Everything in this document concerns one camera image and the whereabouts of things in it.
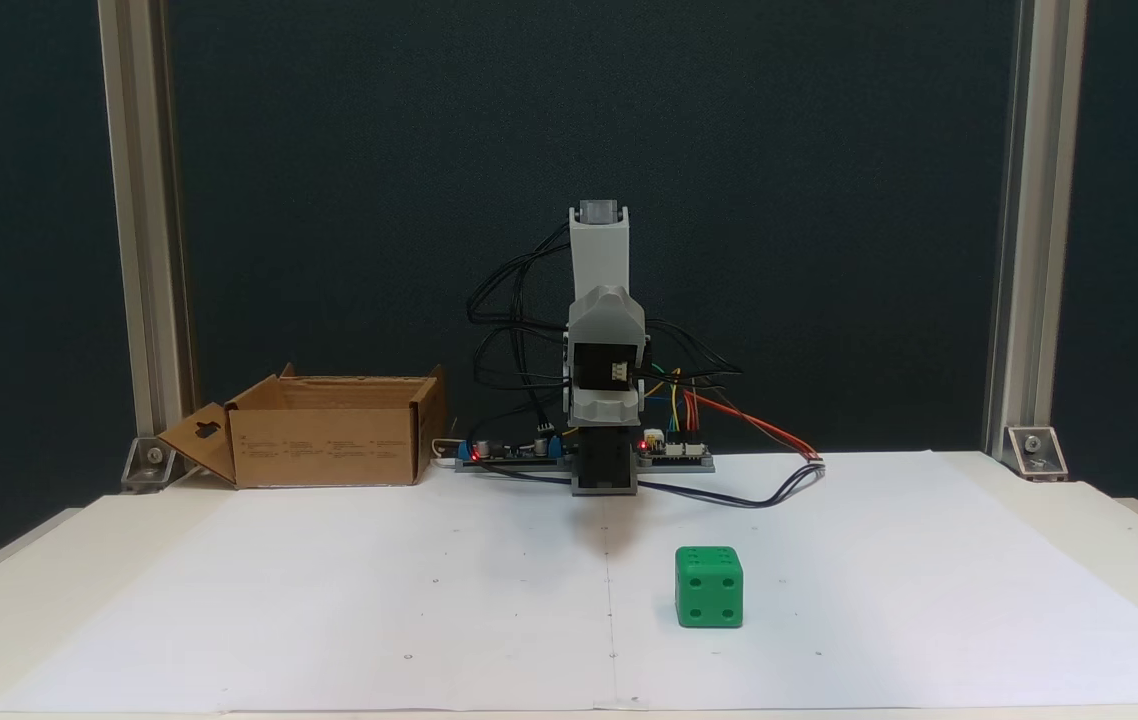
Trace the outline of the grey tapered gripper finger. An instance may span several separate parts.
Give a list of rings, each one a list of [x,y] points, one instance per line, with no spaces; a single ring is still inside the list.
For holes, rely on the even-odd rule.
[[[645,320],[645,311],[627,288],[601,284],[569,306],[569,342],[641,346],[646,340]]]

